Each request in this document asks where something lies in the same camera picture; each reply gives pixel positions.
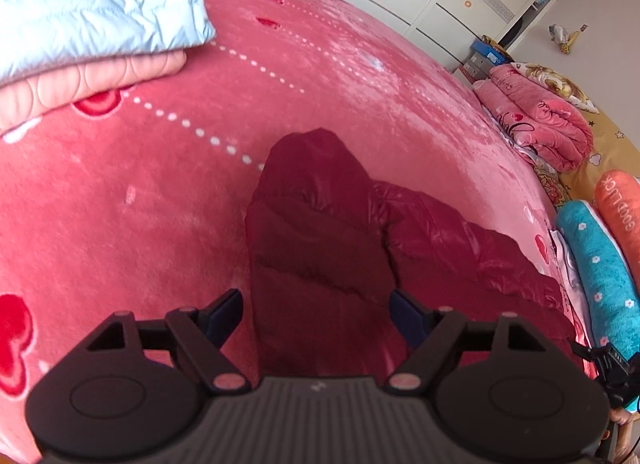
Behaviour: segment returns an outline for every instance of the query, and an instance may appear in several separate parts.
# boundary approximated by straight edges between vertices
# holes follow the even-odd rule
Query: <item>black plastic mount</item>
[[[163,320],[114,313],[34,387],[27,422],[50,464],[562,463],[594,455],[607,399],[528,322],[510,314],[469,322],[401,291],[391,293],[389,311],[413,352],[382,388],[367,377],[264,378],[255,390],[220,352],[242,319],[239,291]],[[169,351],[174,367],[145,349]],[[459,367],[466,351],[488,357]]]

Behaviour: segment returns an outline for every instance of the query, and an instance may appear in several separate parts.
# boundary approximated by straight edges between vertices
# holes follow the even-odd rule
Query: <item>pink bedspread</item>
[[[290,132],[334,131],[373,179],[512,237],[558,278],[542,186],[435,61],[340,0],[206,4],[219,36],[176,76],[0,138],[0,452],[19,461],[38,454],[25,395],[104,317],[248,293],[244,215]],[[225,351],[255,380],[246,303]]]
[[[506,117],[518,145],[535,148],[558,171],[575,170],[587,159],[593,133],[577,108],[528,80],[511,64],[494,67],[491,79],[524,112],[522,119],[515,113]]]

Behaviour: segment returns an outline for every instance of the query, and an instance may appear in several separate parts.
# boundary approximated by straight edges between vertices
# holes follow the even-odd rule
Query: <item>white wall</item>
[[[565,55],[551,42],[552,24],[589,27]],[[639,0],[558,0],[510,52],[571,78],[640,149]]]

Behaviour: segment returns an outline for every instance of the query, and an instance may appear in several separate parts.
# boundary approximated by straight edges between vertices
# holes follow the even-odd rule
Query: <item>puffer jacket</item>
[[[580,364],[558,283],[514,240],[373,181],[334,133],[291,134],[271,149],[246,231],[262,375],[385,380],[408,354],[388,313],[395,288],[472,320],[520,314]]]

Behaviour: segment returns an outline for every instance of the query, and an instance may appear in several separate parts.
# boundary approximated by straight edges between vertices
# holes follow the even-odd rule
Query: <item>blue floral towel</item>
[[[622,252],[597,213],[582,200],[565,204],[556,219],[574,253],[597,345],[608,342],[627,359],[640,350],[640,306]]]

